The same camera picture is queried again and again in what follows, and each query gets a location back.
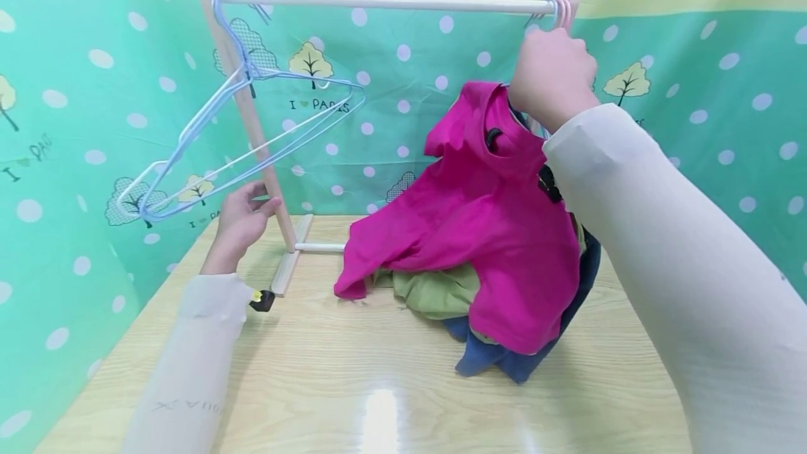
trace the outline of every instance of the polka dot wallpaper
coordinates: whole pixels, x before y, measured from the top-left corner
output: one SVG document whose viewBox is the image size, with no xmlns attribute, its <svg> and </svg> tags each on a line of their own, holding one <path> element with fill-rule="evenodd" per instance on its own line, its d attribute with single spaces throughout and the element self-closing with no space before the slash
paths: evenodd
<svg viewBox="0 0 807 454">
<path fill-rule="evenodd" d="M 525 34 L 518 15 L 233 6 L 228 17 L 262 67 L 299 71 L 305 53 L 366 95 L 276 164 L 293 214 L 372 214 L 408 188 L 462 84 L 506 81 Z M 574 32 L 600 63 L 598 97 L 629 110 L 807 296 L 807 14 L 578 20 Z M 154 224 L 116 201 L 222 83 L 198 0 L 0 0 L 0 452 L 32 452 L 217 216 L 220 195 Z M 291 79 L 253 92 L 270 137 L 350 96 Z M 227 104 L 148 200 L 154 177 L 123 204 L 164 201 L 248 147 Z"/>
</svg>

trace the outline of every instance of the clothing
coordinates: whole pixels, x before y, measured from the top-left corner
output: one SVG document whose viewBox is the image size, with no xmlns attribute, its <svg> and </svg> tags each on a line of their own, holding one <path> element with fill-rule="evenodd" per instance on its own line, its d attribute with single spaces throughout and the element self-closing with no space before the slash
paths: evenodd
<svg viewBox="0 0 807 454">
<path fill-rule="evenodd" d="M 805 453 L 807 305 L 775 264 L 615 104 L 544 151 L 678 390 L 694 453 Z"/>
<path fill-rule="evenodd" d="M 495 365 L 510 379 L 513 379 L 515 384 L 524 384 L 530 378 L 538 364 L 556 346 L 558 339 L 566 331 L 569 323 L 572 322 L 572 318 L 577 314 L 580 305 L 583 305 L 589 291 L 594 286 L 597 270 L 600 269 L 600 243 L 588 231 L 584 232 L 584 240 L 586 251 L 580 258 L 580 285 L 577 294 L 574 295 L 572 304 L 563 311 L 560 322 L 560 335 L 547 343 L 537 354 L 517 354 L 502 346 L 479 341 L 478 337 L 469 333 L 467 316 L 446 319 L 443 324 L 448 328 L 451 336 L 466 343 L 465 354 L 462 355 L 456 366 L 458 374 L 474 376 Z"/>
<path fill-rule="evenodd" d="M 235 341 L 255 291 L 236 274 L 197 275 L 140 399 L 123 454 L 202 454 L 223 415 Z"/>
<path fill-rule="evenodd" d="M 394 272 L 378 270 L 373 286 L 392 288 L 409 310 L 442 321 L 452 317 L 468 317 L 468 310 L 479 291 L 479 277 L 470 263 L 436 272 Z M 483 343 L 496 343 L 493 338 L 471 330 Z"/>
<path fill-rule="evenodd" d="M 499 128 L 497 152 L 484 130 Z M 426 138 L 441 158 L 392 203 L 350 226 L 345 267 L 334 286 L 363 298 L 378 268 L 425 272 L 470 262 L 480 288 L 469 322 L 521 354 L 558 336 L 579 282 L 579 244 L 562 203 L 537 186 L 543 139 L 510 114 L 506 88 L 466 83 Z"/>
</svg>

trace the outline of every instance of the beige sleeve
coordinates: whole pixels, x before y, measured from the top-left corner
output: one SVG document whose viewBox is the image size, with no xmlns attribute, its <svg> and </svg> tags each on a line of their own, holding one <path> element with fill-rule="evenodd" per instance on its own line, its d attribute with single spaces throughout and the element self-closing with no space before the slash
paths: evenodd
<svg viewBox="0 0 807 454">
<path fill-rule="evenodd" d="M 807 453 L 807 305 L 784 275 L 616 105 L 544 151 L 668 370 L 695 453 Z"/>
<path fill-rule="evenodd" d="M 198 275 L 134 411 L 123 454 L 208 454 L 219 427 L 233 348 L 253 298 L 236 275 Z"/>
</svg>

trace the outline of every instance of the wooden clothes rack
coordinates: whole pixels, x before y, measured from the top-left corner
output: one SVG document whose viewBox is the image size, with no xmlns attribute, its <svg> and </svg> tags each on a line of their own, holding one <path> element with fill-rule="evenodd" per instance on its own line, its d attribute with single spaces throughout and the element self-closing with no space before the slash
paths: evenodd
<svg viewBox="0 0 807 454">
<path fill-rule="evenodd" d="M 204 11 L 207 27 L 211 31 L 214 44 L 219 52 L 219 59 L 227 77 L 232 76 L 241 61 L 238 60 L 237 48 L 216 20 L 213 11 L 213 0 L 200 0 Z M 556 11 L 552 1 L 524 1 L 524 0 L 222 0 L 228 4 L 265 4 L 265 5 L 324 5 L 352 8 L 393 8 L 393 9 L 430 9 L 439 11 L 474 11 L 490 13 L 515 14 L 553 14 Z M 243 120 L 244 128 L 249 137 L 250 144 L 264 144 L 266 138 L 257 109 L 249 88 L 243 88 L 235 93 L 235 105 Z M 255 151 L 257 161 L 269 158 L 269 147 L 264 146 Z M 261 177 L 266 184 L 266 192 L 270 197 L 282 197 L 280 182 L 277 180 L 275 167 L 269 165 L 262 169 Z M 308 242 L 308 233 L 311 231 L 313 215 L 306 214 L 294 226 L 286 205 L 281 205 L 276 211 L 277 225 L 280 227 L 283 241 L 286 243 L 287 253 L 281 259 L 274 279 L 270 286 L 276 296 L 285 296 L 291 284 L 294 268 L 297 266 L 302 252 L 344 252 L 345 244 L 323 242 Z"/>
</svg>

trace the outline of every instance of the wooden rack leg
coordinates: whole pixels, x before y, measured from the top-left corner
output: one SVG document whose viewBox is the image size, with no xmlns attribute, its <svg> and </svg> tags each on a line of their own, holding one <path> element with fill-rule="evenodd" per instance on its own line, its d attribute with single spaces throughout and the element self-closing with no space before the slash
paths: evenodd
<svg viewBox="0 0 807 454">
<path fill-rule="evenodd" d="M 216 49 L 219 52 L 219 60 L 221 60 L 221 67 L 224 70 L 224 74 L 227 75 L 227 77 L 232 76 L 235 69 L 240 65 L 240 61 L 235 59 L 235 53 L 237 51 L 235 51 L 233 47 L 233 41 L 228 38 L 227 33 L 224 32 L 221 25 L 216 21 L 216 15 L 213 13 L 212 0 L 200 0 L 200 2 L 202 3 L 207 26 L 211 31 Z M 258 119 L 255 103 L 251 98 L 249 88 L 244 88 L 235 94 L 235 105 L 238 107 L 241 120 L 244 121 L 244 128 L 247 131 L 249 143 L 257 145 L 266 142 L 263 128 L 261 127 L 261 121 Z M 269 158 L 269 148 L 261 148 L 256 151 L 255 156 L 259 162 L 266 160 L 266 158 Z M 261 171 L 261 174 L 263 182 L 266 185 L 266 192 L 269 193 L 270 197 L 282 198 L 282 191 L 280 189 L 280 183 L 277 180 L 275 167 L 272 165 L 267 166 Z M 280 226 L 283 240 L 286 241 L 287 251 L 290 254 L 296 253 L 296 248 L 294 248 L 297 243 L 296 232 L 294 232 L 294 225 L 291 223 L 291 217 L 289 216 L 289 211 L 285 203 L 277 209 L 275 217 L 277 219 L 277 225 Z"/>
</svg>

